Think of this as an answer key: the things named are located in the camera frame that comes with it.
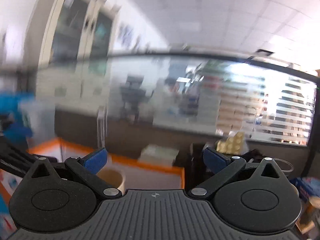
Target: crosshair logo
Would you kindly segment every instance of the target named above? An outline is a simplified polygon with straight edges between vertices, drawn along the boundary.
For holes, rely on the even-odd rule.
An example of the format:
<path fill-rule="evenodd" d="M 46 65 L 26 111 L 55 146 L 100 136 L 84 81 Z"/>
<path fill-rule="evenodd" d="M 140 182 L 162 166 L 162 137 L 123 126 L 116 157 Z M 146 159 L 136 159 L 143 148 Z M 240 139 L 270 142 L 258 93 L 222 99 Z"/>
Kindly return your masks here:
<path fill-rule="evenodd" d="M 160 197 L 160 194 L 155 192 L 155 193 L 152 193 L 151 196 L 154 198 L 157 198 L 157 197 Z"/>

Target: orange border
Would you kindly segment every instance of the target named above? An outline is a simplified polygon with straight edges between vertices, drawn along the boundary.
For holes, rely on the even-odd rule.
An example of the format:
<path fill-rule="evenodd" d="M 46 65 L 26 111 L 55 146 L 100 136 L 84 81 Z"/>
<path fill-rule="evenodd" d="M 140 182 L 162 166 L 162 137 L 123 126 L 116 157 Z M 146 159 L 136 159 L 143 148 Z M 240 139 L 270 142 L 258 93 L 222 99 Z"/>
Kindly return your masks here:
<path fill-rule="evenodd" d="M 56 139 L 53 139 L 49 142 L 43 143 L 39 146 L 36 146 L 36 147 L 30 149 L 29 152 L 31 154 L 35 154 L 35 153 L 39 154 L 39 153 L 37 153 L 38 151 L 43 152 L 44 150 L 47 150 L 48 148 L 54 147 L 57 144 L 59 144 L 63 147 L 72 148 L 74 150 L 83 152 L 85 154 L 88 154 L 88 153 L 94 151 L 93 148 L 82 146 L 82 145 L 75 144 L 75 143 L 70 143 L 70 142 L 64 141 L 61 138 L 56 138 Z M 181 179 L 181 188 L 185 187 L 184 168 L 169 167 L 169 166 L 166 167 L 166 166 L 154 165 L 154 164 L 150 164 L 150 163 L 139 162 L 139 160 L 136 160 L 136 159 L 130 159 L 130 158 L 127 158 L 124 156 L 111 154 L 111 153 L 108 153 L 108 156 L 110 156 L 112 161 L 115 163 L 120 163 L 120 164 L 124 164 L 124 165 L 128 165 L 128 166 L 134 166 L 134 167 L 152 170 L 152 171 L 159 171 L 159 172 L 164 172 L 164 173 L 169 173 L 169 174 L 177 174 L 180 176 L 180 179 Z"/>

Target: glass partition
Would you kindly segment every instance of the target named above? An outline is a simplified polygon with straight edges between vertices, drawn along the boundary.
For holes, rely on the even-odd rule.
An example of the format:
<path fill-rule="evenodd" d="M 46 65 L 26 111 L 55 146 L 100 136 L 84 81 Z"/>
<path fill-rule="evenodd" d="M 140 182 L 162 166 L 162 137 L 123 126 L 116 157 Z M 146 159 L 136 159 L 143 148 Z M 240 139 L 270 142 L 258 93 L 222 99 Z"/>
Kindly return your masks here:
<path fill-rule="evenodd" d="M 83 67 L 89 63 L 78 62 L 81 71 L 58 65 L 39 71 L 36 96 L 94 114 L 107 106 L 110 118 L 167 129 L 308 142 L 317 85 L 307 79 L 251 61 L 195 56 L 109 57 L 95 60 L 106 68 L 95 74 Z"/>

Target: blue gripper pad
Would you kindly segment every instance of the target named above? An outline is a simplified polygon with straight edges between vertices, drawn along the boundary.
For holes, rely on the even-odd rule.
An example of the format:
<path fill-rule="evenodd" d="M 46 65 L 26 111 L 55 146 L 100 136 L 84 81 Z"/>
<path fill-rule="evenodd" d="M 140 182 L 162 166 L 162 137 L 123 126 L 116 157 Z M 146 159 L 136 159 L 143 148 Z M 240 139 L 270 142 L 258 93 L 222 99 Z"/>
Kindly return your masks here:
<path fill-rule="evenodd" d="M 225 157 L 211 147 L 204 149 L 203 161 L 205 166 L 207 166 L 214 174 L 217 174 L 231 163 L 231 160 L 228 157 Z"/>
<path fill-rule="evenodd" d="M 105 148 L 99 149 L 93 153 L 88 154 L 79 162 L 92 174 L 97 174 L 104 165 L 107 164 L 108 152 Z"/>

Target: ceiling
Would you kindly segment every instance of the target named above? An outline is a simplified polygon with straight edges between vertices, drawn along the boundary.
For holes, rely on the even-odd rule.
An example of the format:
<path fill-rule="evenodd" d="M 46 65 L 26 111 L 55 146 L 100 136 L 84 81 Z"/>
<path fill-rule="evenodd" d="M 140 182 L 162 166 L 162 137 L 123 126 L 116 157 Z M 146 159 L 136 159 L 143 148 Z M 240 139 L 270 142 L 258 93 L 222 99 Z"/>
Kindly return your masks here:
<path fill-rule="evenodd" d="M 265 49 L 320 69 L 320 0 L 134 0 L 169 43 Z"/>

